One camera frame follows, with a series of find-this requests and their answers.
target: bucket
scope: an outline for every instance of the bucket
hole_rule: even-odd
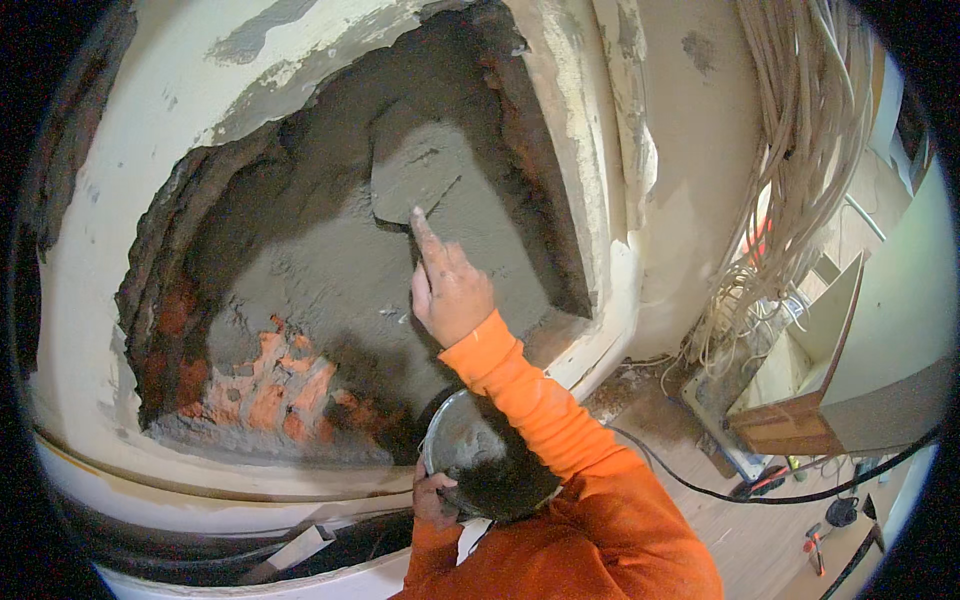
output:
[[[447,398],[433,416],[423,463],[428,475],[457,480],[442,494],[461,513],[496,521],[531,515],[560,485],[493,402],[469,390]]]

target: hand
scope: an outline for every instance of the hand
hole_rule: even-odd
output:
[[[467,261],[460,244],[444,244],[417,206],[410,227],[422,262],[414,271],[414,314],[440,345],[450,348],[493,312],[493,284]]]
[[[414,474],[414,516],[430,521],[437,529],[446,529],[457,524],[459,511],[456,507],[444,502],[437,494],[437,490],[452,488],[457,482],[443,473],[434,473],[426,476],[426,466],[423,457],[417,461],[417,471]]]

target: trowel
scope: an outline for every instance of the trowel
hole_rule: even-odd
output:
[[[408,226],[414,206],[429,215],[461,181],[469,145],[455,124],[424,117],[402,102],[373,126],[373,216]]]

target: orange long-sleeve shirt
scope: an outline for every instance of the orange long-sleeve shirt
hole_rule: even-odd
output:
[[[522,352],[494,311],[440,358],[492,399],[564,489],[531,518],[494,526],[460,565],[463,527],[415,519],[394,598],[722,598],[712,558],[653,472]]]

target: wet cement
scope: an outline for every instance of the wet cement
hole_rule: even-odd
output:
[[[339,364],[339,385],[414,418],[459,385],[412,315],[416,251],[407,229],[372,214],[374,154],[391,156],[374,142],[400,148],[423,127],[463,139],[461,160],[427,169],[445,182],[429,221],[492,277],[510,329],[522,336],[560,303],[541,206],[501,138],[480,48],[455,17],[443,17],[343,72],[315,106],[282,124],[279,143],[207,214],[185,270],[211,315],[205,354],[214,368],[230,373],[252,360],[256,333],[274,330],[276,315]]]

